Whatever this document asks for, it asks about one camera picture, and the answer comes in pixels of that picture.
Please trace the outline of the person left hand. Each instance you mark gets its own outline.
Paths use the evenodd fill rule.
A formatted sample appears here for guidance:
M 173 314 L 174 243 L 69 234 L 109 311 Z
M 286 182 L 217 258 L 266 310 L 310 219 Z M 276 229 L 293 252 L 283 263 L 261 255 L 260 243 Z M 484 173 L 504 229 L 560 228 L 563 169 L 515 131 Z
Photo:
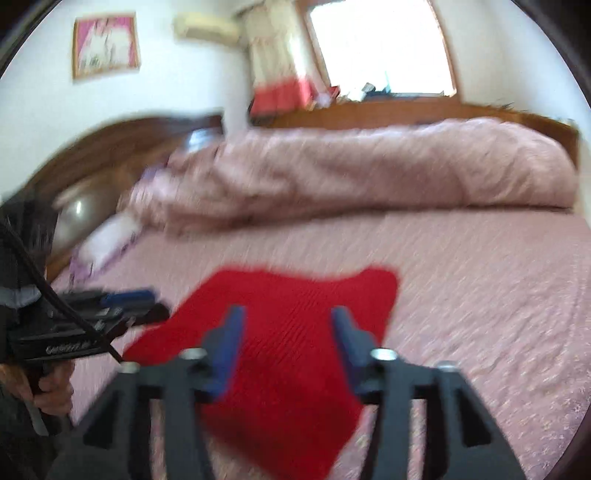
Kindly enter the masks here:
M 43 413 L 65 416 L 71 412 L 73 387 L 71 377 L 75 370 L 73 361 L 57 363 L 52 372 L 41 378 L 40 394 L 33 394 L 24 370 L 19 366 L 1 365 L 1 384 L 16 398 L 32 402 Z

